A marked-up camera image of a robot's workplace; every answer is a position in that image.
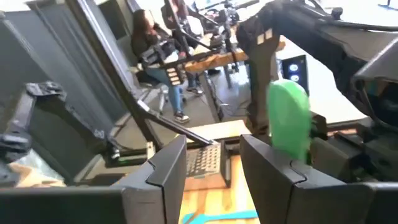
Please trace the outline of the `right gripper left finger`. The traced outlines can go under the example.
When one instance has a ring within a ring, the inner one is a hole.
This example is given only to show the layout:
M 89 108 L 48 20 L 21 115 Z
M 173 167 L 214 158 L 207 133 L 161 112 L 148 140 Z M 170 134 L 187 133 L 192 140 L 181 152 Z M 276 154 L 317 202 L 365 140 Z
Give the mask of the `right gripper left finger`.
M 177 224 L 185 186 L 187 138 L 178 136 L 123 177 L 121 214 L 113 224 Z

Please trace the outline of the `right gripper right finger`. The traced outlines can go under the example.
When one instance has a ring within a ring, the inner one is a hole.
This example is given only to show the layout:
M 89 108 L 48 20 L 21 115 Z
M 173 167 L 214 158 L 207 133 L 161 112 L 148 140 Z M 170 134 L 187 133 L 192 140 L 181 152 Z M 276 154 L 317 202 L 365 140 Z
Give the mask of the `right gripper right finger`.
M 375 224 L 371 187 L 346 184 L 252 135 L 242 135 L 240 143 L 261 224 Z

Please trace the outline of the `green silicone spatula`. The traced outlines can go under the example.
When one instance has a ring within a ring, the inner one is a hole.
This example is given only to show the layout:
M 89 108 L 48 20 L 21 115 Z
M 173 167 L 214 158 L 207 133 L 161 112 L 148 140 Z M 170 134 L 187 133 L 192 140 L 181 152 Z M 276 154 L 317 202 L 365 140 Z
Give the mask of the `green silicone spatula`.
M 291 80 L 277 80 L 267 90 L 271 142 L 293 159 L 305 162 L 310 147 L 312 114 L 305 90 Z

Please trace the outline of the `steel box grater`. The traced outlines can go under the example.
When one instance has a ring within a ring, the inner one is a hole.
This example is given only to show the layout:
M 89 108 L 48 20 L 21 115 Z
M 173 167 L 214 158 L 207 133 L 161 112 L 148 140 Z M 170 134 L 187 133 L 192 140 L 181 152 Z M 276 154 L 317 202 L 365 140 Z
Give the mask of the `steel box grater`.
M 187 151 L 184 191 L 231 187 L 231 159 L 224 141 Z

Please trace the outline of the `blue silicone spatula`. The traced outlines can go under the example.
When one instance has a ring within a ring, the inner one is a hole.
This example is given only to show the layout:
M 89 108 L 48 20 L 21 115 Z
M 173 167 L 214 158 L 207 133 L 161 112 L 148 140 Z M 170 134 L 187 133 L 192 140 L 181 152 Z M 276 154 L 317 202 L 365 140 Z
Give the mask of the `blue silicone spatula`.
M 206 222 L 218 221 L 218 220 L 245 220 L 257 218 L 257 212 L 255 210 L 247 210 L 240 212 L 224 213 L 219 215 L 206 215 L 206 214 L 186 214 L 182 218 L 182 224 L 205 224 Z

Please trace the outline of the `black computer tower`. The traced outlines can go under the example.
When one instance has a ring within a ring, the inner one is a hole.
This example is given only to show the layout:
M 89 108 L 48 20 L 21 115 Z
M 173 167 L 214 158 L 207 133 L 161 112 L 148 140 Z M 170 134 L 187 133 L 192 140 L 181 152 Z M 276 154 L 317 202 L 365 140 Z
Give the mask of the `black computer tower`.
M 281 60 L 282 77 L 298 83 L 309 95 L 306 55 Z

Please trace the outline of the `office chair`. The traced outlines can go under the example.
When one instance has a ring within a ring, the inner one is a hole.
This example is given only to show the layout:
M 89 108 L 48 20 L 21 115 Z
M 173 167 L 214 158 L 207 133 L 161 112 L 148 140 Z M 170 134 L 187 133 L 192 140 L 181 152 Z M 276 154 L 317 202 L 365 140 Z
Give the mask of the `office chair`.
M 174 112 L 182 112 L 183 96 L 179 85 L 173 86 L 165 79 L 165 72 L 157 68 L 150 68 L 146 71 L 138 71 L 136 78 L 139 87 L 143 90 L 143 94 L 139 100 L 145 101 L 151 91 L 158 90 L 159 109 L 158 112 L 163 114 L 164 106 L 170 103 Z

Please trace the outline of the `wooden background table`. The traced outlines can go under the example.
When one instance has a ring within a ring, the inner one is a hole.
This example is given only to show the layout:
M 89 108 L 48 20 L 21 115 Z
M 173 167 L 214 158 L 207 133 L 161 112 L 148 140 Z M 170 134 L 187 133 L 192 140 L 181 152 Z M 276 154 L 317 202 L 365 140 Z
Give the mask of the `wooden background table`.
M 283 50 L 285 47 L 285 41 L 280 41 L 277 47 L 277 51 Z M 249 57 L 242 51 L 238 50 L 236 53 L 236 60 L 237 62 L 242 62 L 247 60 Z M 200 73 L 204 70 L 209 70 L 216 67 L 223 67 L 227 64 L 233 63 L 233 55 L 232 53 L 225 53 L 225 54 L 214 54 L 204 60 L 199 62 L 191 61 L 185 64 L 186 72 L 190 73 Z

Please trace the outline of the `person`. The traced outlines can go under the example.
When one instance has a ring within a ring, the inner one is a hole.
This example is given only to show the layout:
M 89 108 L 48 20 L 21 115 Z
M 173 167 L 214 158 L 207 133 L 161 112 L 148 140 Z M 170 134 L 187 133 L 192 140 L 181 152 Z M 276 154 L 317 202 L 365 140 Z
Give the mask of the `person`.
M 133 32 L 131 35 L 131 48 L 135 56 L 139 57 L 162 38 L 155 29 L 152 14 L 145 9 L 138 9 L 133 13 Z M 174 112 L 174 120 L 178 123 L 189 122 L 190 118 L 184 114 L 180 87 L 172 85 L 165 70 L 159 68 L 146 68 L 148 76 L 160 81 L 168 88 L 169 101 Z

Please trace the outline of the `background robot arms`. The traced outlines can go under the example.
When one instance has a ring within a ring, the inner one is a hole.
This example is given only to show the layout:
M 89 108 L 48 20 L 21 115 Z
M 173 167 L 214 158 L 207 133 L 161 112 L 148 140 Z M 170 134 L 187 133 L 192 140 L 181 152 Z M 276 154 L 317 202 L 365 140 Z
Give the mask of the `background robot arms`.
M 198 14 L 200 19 L 212 23 L 214 29 L 212 30 L 212 36 L 208 45 L 194 38 L 194 36 L 187 33 L 184 28 L 188 27 L 187 20 L 181 20 L 178 15 L 172 10 L 173 1 L 164 0 L 165 8 L 170 11 L 173 18 L 173 24 L 175 26 L 176 35 L 182 39 L 182 49 L 184 52 L 188 49 L 187 40 L 190 39 L 199 45 L 199 48 L 195 49 L 194 54 L 188 54 L 186 58 L 179 59 L 173 62 L 168 62 L 166 58 L 170 55 L 167 50 L 163 50 L 163 47 L 171 44 L 171 40 L 164 40 L 159 44 L 151 47 L 149 50 L 141 55 L 142 67 L 157 67 L 164 69 L 171 78 L 173 84 L 179 84 L 182 82 L 183 72 L 185 70 L 185 64 L 191 61 L 199 62 L 214 54 L 225 54 L 232 53 L 234 62 L 234 68 L 238 72 L 239 65 L 236 60 L 235 53 L 240 49 L 237 43 L 232 42 L 231 38 L 236 35 L 238 22 L 233 19 L 237 14 L 234 7 L 229 4 L 228 0 L 224 0 L 224 9 L 220 10 L 216 21 L 213 21 L 202 14 Z

